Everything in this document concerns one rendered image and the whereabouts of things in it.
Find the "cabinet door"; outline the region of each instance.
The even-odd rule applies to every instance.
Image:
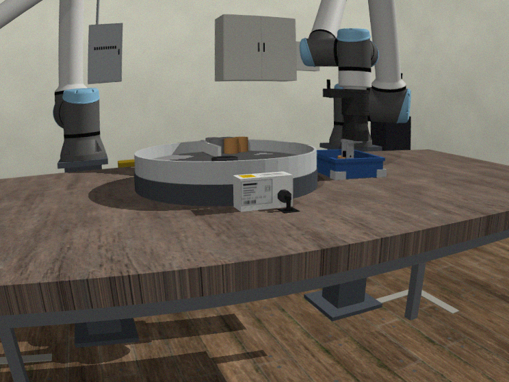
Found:
[[[261,56],[260,16],[223,14],[216,19],[216,81],[262,80]]]
[[[262,80],[297,80],[295,39],[294,18],[261,17]]]

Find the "wall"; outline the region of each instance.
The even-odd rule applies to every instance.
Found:
[[[214,20],[221,14],[296,19],[311,32],[320,1],[101,0],[100,23],[123,23],[122,82],[94,84],[109,165],[138,149],[248,136],[315,147],[332,131],[337,69],[298,72],[293,82],[215,82]],[[58,87],[58,0],[41,3],[0,29],[0,178],[61,173],[63,131],[53,120]],[[509,164],[506,96],[509,2],[396,1],[400,61],[412,90],[412,149]],[[86,0],[88,25],[96,2]],[[341,27],[370,30],[367,0],[349,0]]]

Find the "blue bin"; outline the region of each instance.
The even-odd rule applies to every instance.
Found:
[[[317,150],[317,169],[330,176],[330,171],[346,171],[346,179],[376,178],[376,171],[384,168],[385,158],[355,150],[354,157],[337,159],[341,150]]]

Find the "round tray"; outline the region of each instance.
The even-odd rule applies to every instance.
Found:
[[[222,147],[205,140],[147,147],[135,152],[135,191],[179,205],[233,205],[233,175],[286,171],[293,198],[316,190],[317,152],[302,143],[249,140],[237,160],[212,160]]]

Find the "orange cylinder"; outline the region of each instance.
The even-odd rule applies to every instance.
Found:
[[[249,151],[249,140],[248,137],[236,137],[239,140],[239,153],[245,153]]]
[[[225,154],[237,154],[239,152],[239,140],[237,138],[225,138],[223,152]]]

